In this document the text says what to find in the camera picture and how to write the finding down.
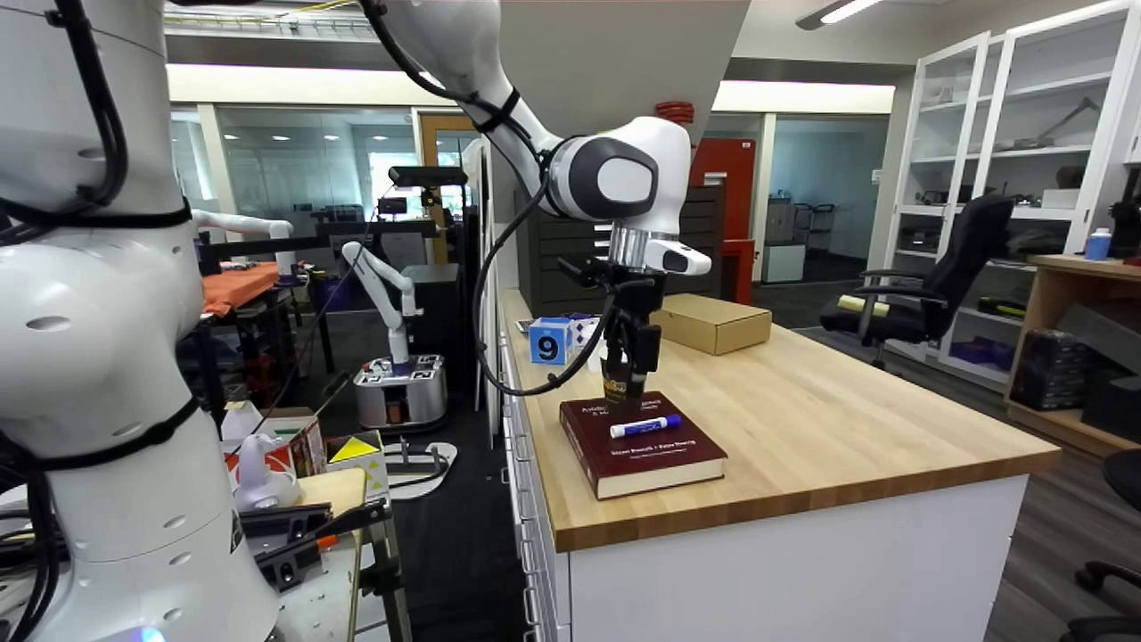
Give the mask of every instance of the yellow triangle sticker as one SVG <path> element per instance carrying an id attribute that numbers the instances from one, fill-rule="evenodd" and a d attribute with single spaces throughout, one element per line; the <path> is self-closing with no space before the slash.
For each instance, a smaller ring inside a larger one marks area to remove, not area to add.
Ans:
<path id="1" fill-rule="evenodd" d="M 380 449 L 375 446 L 369 446 L 367 444 L 358 440 L 357 438 L 349 438 L 345 446 L 337 452 L 337 455 L 329 461 L 330 464 L 335 464 L 338 462 L 345 462 L 347 460 L 355 460 L 357 457 L 364 457 L 366 455 L 372 455 L 374 453 L 380 453 Z"/>

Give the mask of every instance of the bottle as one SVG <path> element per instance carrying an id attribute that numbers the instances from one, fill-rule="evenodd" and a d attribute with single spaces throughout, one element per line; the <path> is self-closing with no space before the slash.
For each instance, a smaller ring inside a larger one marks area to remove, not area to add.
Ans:
<path id="1" fill-rule="evenodd" d="M 1085 244 L 1085 259 L 1106 260 L 1109 258 L 1109 241 L 1112 237 L 1109 227 L 1098 227 L 1093 234 L 1090 234 L 1090 241 Z"/>

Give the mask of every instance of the white shelving unit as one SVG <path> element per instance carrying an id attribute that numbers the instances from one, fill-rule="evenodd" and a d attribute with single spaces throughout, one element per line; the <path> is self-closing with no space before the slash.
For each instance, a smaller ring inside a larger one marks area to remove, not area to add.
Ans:
<path id="1" fill-rule="evenodd" d="M 1020 195 L 1011 234 L 1039 229 L 1058 238 L 1058 251 L 1081 251 L 1095 212 L 1122 195 L 1124 163 L 1141 163 L 1139 47 L 1141 2 L 1109 0 L 921 58 L 885 265 L 930 269 L 963 203 L 992 192 Z M 1071 189 L 1061 202 L 1073 206 L 1042 206 L 1046 189 Z M 952 346 L 974 338 L 1017 346 L 1020 320 L 973 306 L 979 295 L 1028 296 L 1034 271 L 990 261 L 938 347 L 889 346 L 1005 389 L 1008 372 L 952 357 Z"/>

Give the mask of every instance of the ceiling light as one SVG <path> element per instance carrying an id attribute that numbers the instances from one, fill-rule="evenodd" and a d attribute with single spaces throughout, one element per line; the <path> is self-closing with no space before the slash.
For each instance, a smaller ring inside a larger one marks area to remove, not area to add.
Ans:
<path id="1" fill-rule="evenodd" d="M 824 8 L 796 21 L 796 26 L 806 31 L 819 29 L 826 24 L 835 24 L 851 17 L 881 0 L 836 0 Z"/>

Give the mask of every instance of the chair armrest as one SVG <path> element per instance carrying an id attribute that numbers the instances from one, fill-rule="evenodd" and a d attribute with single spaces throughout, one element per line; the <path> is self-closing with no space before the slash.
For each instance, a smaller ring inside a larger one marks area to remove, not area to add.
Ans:
<path id="1" fill-rule="evenodd" d="M 906 269 L 868 269 L 866 271 L 860 271 L 861 277 L 868 276 L 896 276 L 899 278 L 915 278 L 922 281 L 926 278 L 926 274 L 922 271 L 908 271 Z"/>
<path id="2" fill-rule="evenodd" d="M 934 290 L 929 290 L 926 287 L 907 287 L 903 285 L 866 285 L 863 287 L 857 287 L 855 292 L 867 296 L 869 294 L 895 294 L 900 296 L 914 298 L 919 300 L 928 300 L 931 302 L 942 303 L 947 307 L 947 296 L 940 294 Z"/>

